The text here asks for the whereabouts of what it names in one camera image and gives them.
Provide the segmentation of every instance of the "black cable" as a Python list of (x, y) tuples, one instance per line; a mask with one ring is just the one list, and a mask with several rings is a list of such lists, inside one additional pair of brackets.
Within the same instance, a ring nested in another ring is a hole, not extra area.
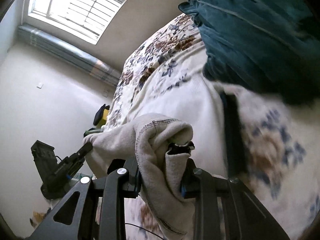
[(149, 231), (149, 230), (147, 230), (147, 229), (145, 229), (145, 228), (142, 228), (142, 227), (139, 227), (139, 226), (137, 226), (137, 225), (134, 225), (134, 224), (130, 224), (130, 223), (124, 223), (125, 225), (132, 225), (132, 226), (135, 226), (135, 227), (137, 227), (137, 228), (141, 228), (141, 229), (143, 229), (143, 230), (145, 230), (145, 231), (147, 231), (147, 232), (149, 232), (149, 233), (151, 233), (151, 234), (153, 234), (153, 235), (155, 235), (155, 236), (157, 236), (157, 237), (159, 237), (160, 239), (162, 239), (162, 240), (165, 240), (164, 238), (162, 238), (161, 236), (158, 236), (157, 234), (155, 234), (154, 232), (151, 232), (151, 231)]

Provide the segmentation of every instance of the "yellow object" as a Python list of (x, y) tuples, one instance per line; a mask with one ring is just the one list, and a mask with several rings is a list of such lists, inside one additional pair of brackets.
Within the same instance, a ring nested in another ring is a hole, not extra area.
[(109, 114), (109, 110), (104, 109), (102, 118), (101, 118), (101, 120), (99, 121), (99, 123), (96, 125), (96, 127), (100, 128), (102, 125), (105, 125), (105, 124), (106, 124), (108, 114)]

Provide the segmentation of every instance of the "bed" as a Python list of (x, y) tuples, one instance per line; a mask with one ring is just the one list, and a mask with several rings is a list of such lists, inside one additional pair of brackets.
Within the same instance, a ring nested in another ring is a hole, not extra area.
[[(299, 239), (320, 210), (320, 101), (312, 106), (286, 106), (275, 95), (210, 82), (202, 75), (206, 59), (192, 19), (185, 14), (173, 19), (126, 60), (104, 131), (146, 113), (189, 122), (196, 165), (226, 177), (219, 92), (236, 95), (249, 171), (241, 179), (290, 239)], [(125, 200), (125, 219), (161, 235), (140, 198)], [(127, 239), (158, 239), (131, 225), (126, 225), (126, 231)]]

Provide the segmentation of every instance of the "silver screw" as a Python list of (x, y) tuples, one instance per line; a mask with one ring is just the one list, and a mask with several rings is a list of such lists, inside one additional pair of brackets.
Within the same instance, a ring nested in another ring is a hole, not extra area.
[(119, 168), (117, 170), (118, 174), (125, 174), (127, 172), (127, 170), (125, 168)]
[(239, 182), (239, 179), (234, 177), (234, 178), (230, 178), (229, 179), (231, 183), (238, 183)]
[(193, 169), (193, 173), (196, 175), (200, 175), (202, 173), (202, 170), (200, 168)]
[(89, 177), (82, 177), (81, 180), (80, 180), (80, 182), (81, 182), (82, 184), (87, 184), (89, 181), (90, 181), (90, 178), (89, 178)]

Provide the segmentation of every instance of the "window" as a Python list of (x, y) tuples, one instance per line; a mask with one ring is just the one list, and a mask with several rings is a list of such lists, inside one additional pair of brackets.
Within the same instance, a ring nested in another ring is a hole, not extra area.
[(30, 0), (28, 15), (96, 44), (126, 0)]

